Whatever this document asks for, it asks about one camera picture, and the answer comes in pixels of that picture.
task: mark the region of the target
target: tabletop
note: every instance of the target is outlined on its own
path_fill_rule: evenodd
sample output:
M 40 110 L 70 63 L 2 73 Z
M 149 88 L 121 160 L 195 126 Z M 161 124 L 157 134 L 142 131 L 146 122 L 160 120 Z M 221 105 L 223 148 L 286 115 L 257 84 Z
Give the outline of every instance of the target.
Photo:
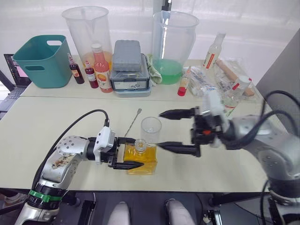
M 34 174 L 49 148 L 57 137 L 78 117 L 92 109 L 104 109 L 110 118 L 110 127 L 117 136 L 123 136 L 136 115 L 128 137 L 140 137 L 140 124 L 147 116 L 157 117 L 169 109 L 188 109 L 202 105 L 202 99 L 193 96 L 177 97 L 172 86 L 158 85 L 166 95 L 158 98 L 157 92 L 149 97 L 118 98 L 91 97 L 86 91 L 77 97 L 80 89 L 72 90 L 68 84 L 59 96 L 60 89 L 42 89 L 37 94 L 20 97 L 10 111 L 0 120 L 0 187 L 30 188 Z M 241 102 L 233 116 L 259 114 L 261 101 Z M 189 130 L 193 121 L 178 121 L 160 118 L 162 130 L 160 142 L 182 141 L 190 144 Z M 283 128 L 279 120 L 272 121 Z M 66 135 L 95 136 L 102 128 L 104 116 L 93 113 L 76 124 Z M 122 160 L 123 148 L 119 151 Z M 81 162 L 70 190 L 118 190 L 118 191 L 185 191 L 185 192 L 259 192 L 266 175 L 259 162 L 245 150 L 226 150 L 223 146 L 202 146 L 200 158 L 179 155 L 157 148 L 157 168 L 154 175 L 128 175 L 126 171 L 114 170 L 106 164 L 96 165 L 93 161 Z

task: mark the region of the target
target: clear plastic pitcher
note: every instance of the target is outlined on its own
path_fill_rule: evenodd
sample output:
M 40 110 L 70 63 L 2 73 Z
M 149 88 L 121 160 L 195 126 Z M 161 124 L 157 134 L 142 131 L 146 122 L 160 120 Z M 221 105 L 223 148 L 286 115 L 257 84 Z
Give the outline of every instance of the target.
M 88 60 L 94 65 L 91 45 L 100 43 L 105 60 L 111 68 L 112 45 L 108 25 L 108 9 L 97 6 L 75 7 L 62 12 L 79 53 L 83 66 Z
M 177 83 L 193 48 L 199 20 L 193 15 L 172 11 L 155 13 L 153 18 L 153 66 L 161 74 L 162 84 Z

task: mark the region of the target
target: white sneaker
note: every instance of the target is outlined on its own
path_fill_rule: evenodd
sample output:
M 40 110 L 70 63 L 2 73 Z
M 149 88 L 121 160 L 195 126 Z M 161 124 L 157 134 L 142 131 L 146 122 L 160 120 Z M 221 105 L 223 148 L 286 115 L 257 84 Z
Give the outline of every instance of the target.
M 168 210 L 170 225 L 195 225 L 191 214 L 181 202 L 169 199 L 165 205 Z
M 15 196 L 12 196 L 12 197 L 6 197 L 5 196 L 2 208 L 4 209 L 4 208 L 10 207 L 10 206 L 22 203 L 22 202 L 25 201 L 26 197 L 27 197 L 27 195 L 24 195 L 24 194 L 21 194 L 21 193 L 18 193 Z
M 107 225 L 130 225 L 130 213 L 126 202 L 120 202 L 114 207 Z

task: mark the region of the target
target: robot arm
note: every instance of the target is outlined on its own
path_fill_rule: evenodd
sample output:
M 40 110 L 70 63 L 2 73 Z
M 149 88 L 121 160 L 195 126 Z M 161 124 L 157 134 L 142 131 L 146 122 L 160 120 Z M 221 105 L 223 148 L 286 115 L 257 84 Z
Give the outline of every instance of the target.
M 97 138 L 69 136 L 62 139 L 48 158 L 36 187 L 30 190 L 15 225 L 29 220 L 53 221 L 81 161 L 95 160 L 97 164 L 108 163 L 109 167 L 122 170 L 142 166 L 143 163 L 134 161 L 117 162 L 120 144 L 134 142 L 133 138 L 115 137 L 109 127 L 103 127 Z
M 273 206 L 277 211 L 277 217 L 284 221 L 289 221 L 291 214 L 299 217 L 300 139 L 297 136 L 277 129 L 267 120 L 250 143 L 239 144 L 238 140 L 245 137 L 257 124 L 259 116 L 249 115 L 227 120 L 219 97 L 212 92 L 204 100 L 202 113 L 196 107 L 190 110 L 169 110 L 161 113 L 160 116 L 172 120 L 194 117 L 191 129 L 193 145 L 164 142 L 159 143 L 158 146 L 175 153 L 197 157 L 201 155 L 200 145 L 210 144 L 216 147 L 218 142 L 222 142 L 228 150 L 243 148 L 249 151 L 261 163 L 268 176 L 272 196 L 270 208 Z

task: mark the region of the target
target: black cable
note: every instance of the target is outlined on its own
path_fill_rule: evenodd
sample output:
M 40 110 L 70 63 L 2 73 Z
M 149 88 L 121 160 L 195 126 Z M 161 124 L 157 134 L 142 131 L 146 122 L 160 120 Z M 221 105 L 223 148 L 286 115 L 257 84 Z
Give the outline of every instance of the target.
M 269 181 L 266 180 L 265 184 L 263 185 L 261 199 L 260 199 L 260 211 L 261 211 L 262 225 L 266 225 L 266 219 L 265 219 L 264 213 L 263 213 L 263 198 L 264 198 L 264 191 L 267 187 L 268 182 Z
M 201 222 L 202 222 L 202 220 L 203 220 L 203 212 L 204 212 L 204 208 L 203 208 L 203 204 L 202 204 L 202 201 L 201 201 L 201 199 L 200 199 L 199 195 L 197 195 L 197 193 L 195 193 L 195 195 L 196 195 L 196 196 L 197 196 L 197 198 L 199 199 L 199 202 L 200 202 L 200 204 L 201 204 L 201 208 L 202 208 L 202 211 L 201 211 L 201 216 L 200 216 L 200 221 L 199 221 L 199 225 L 201 225 Z
M 257 214 L 255 214 L 255 213 L 252 213 L 252 212 L 248 211 L 247 209 L 241 207 L 241 206 L 238 205 L 237 203 L 235 203 L 235 205 L 236 205 L 237 207 L 239 207 L 241 210 L 244 210 L 244 211 L 246 211 L 246 212 L 252 214 L 253 216 L 255 216 L 255 217 L 259 218 L 259 219 L 263 219 L 263 218 L 261 218 L 259 215 L 257 215 Z
M 87 115 L 90 115 L 94 112 L 103 112 L 105 115 L 105 122 L 104 122 L 104 126 L 109 127 L 109 119 L 108 119 L 108 115 L 107 113 L 102 110 L 102 109 L 94 109 L 92 111 L 87 112 L 86 114 L 82 115 L 81 117 L 79 117 L 77 120 L 75 120 L 64 132 L 62 132 L 62 134 L 58 137 L 58 139 L 54 142 L 54 144 L 52 145 L 52 147 L 50 148 L 50 150 L 48 151 L 46 157 L 44 158 L 43 162 L 41 163 L 41 165 L 38 167 L 36 174 L 34 175 L 33 178 L 33 182 L 32 182 L 32 186 L 31 189 L 34 190 L 34 188 L 36 187 L 36 185 L 38 184 L 38 180 L 40 179 L 40 176 L 42 174 L 42 170 L 48 160 L 48 158 L 54 153 L 55 151 L 55 146 L 57 145 L 57 143 L 61 140 L 61 138 L 78 122 L 80 121 L 82 118 L 86 117 Z
M 261 117 L 263 116 L 264 114 L 264 110 L 265 110 L 265 107 L 266 107 L 266 102 L 268 100 L 268 98 L 271 96 L 271 95 L 274 95 L 274 94 L 282 94 L 282 95 L 285 95 L 285 96 L 288 96 L 292 101 L 294 101 L 294 103 L 299 107 L 300 109 L 300 102 L 293 96 L 291 95 L 290 93 L 286 92 L 286 91 L 283 91 L 283 90 L 274 90 L 274 91 L 271 91 L 269 94 L 266 95 L 265 99 L 262 101 L 262 111 L 261 111 Z
M 255 139 L 255 137 L 259 131 L 259 128 L 263 125 L 263 123 L 269 117 L 276 115 L 276 114 L 285 115 L 291 122 L 291 125 L 293 127 L 293 132 L 295 133 L 295 135 L 298 135 L 297 125 L 296 125 L 294 119 L 291 117 L 291 115 L 282 110 L 274 110 L 274 111 L 271 111 L 271 112 L 263 115 L 260 118 L 260 120 L 254 125 L 254 127 L 245 136 L 243 136 L 242 138 L 240 138 L 238 140 L 229 141 L 229 140 L 224 139 L 222 137 L 222 135 L 219 135 L 218 137 L 222 141 L 222 143 L 227 147 L 227 149 L 232 149 L 232 150 L 241 149 L 244 146 L 250 144 Z

